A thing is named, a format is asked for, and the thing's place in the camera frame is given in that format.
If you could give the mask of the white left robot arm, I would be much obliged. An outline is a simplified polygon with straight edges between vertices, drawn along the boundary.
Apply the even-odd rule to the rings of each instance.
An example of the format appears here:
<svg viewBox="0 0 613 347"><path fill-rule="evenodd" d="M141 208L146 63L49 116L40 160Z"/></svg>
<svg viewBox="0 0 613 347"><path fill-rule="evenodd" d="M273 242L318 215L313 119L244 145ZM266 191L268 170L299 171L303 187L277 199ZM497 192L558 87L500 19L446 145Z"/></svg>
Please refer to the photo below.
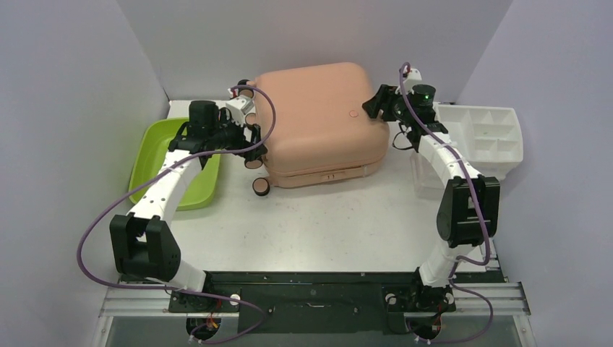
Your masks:
<svg viewBox="0 0 613 347"><path fill-rule="evenodd" d="M188 119L168 144L159 179L148 186L126 215L110 222L117 270L124 275L153 280L188 290L187 301L199 311L214 305L215 290L207 286L207 272L181 257L170 228L180 201L217 150L248 161L263 156L261 130L254 124L252 99L233 98L223 107L209 100L189 104Z"/></svg>

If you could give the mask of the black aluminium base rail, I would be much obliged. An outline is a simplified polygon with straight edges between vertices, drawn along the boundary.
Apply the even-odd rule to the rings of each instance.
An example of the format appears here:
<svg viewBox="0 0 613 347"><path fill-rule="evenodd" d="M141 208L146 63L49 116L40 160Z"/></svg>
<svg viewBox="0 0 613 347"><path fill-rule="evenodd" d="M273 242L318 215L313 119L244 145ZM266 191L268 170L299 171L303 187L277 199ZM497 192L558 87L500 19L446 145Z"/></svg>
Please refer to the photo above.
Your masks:
<svg viewBox="0 0 613 347"><path fill-rule="evenodd" d="M427 289L413 273L217 272L210 298L144 291L124 279L107 291L100 311L101 345L138 346L172 338L227 345L271 338L382 336L410 346L534 346L530 310L520 283L498 271L464 273L453 288Z"/></svg>

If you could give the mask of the pink hard-shell suitcase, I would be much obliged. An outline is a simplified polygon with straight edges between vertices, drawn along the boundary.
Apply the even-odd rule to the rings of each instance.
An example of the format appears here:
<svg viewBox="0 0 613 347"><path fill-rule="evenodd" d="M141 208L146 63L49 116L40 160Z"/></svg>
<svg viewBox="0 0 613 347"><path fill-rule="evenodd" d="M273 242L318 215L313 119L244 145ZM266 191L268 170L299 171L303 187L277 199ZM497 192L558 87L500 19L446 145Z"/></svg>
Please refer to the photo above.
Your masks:
<svg viewBox="0 0 613 347"><path fill-rule="evenodd" d="M247 84L257 88L247 121L260 127L267 150L245 163L268 173L253 181L255 194L369 176L382 165L390 130L362 108L375 92L360 65L266 72Z"/></svg>

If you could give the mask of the white plastic drawer organizer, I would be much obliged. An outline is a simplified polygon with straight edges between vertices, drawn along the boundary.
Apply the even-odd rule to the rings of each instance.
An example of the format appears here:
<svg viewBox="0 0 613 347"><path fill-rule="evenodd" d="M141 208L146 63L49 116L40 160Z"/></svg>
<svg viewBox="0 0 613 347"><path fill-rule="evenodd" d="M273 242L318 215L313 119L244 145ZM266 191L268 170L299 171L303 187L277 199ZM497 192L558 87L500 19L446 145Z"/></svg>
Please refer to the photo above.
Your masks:
<svg viewBox="0 0 613 347"><path fill-rule="evenodd" d="M438 137L461 157L470 174L502 181L523 161L523 136L513 108L457 106L435 103L437 120L448 130ZM429 135L421 137L411 155L417 197L441 200L447 180L464 177L458 159Z"/></svg>

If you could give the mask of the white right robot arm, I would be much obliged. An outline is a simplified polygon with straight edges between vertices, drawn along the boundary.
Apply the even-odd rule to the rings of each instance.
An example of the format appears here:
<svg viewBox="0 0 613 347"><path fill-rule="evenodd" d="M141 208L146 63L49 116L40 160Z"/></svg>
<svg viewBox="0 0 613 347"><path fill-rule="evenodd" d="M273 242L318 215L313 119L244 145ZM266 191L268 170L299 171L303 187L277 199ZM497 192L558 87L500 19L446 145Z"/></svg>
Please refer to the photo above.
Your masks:
<svg viewBox="0 0 613 347"><path fill-rule="evenodd" d="M500 183L473 168L437 120L431 85L380 85L362 105L371 119L397 121L416 154L434 169L445 189L436 217L439 240L428 259L416 269L407 292L420 310L449 304L450 284L461 263L486 266L490 238L497 231Z"/></svg>

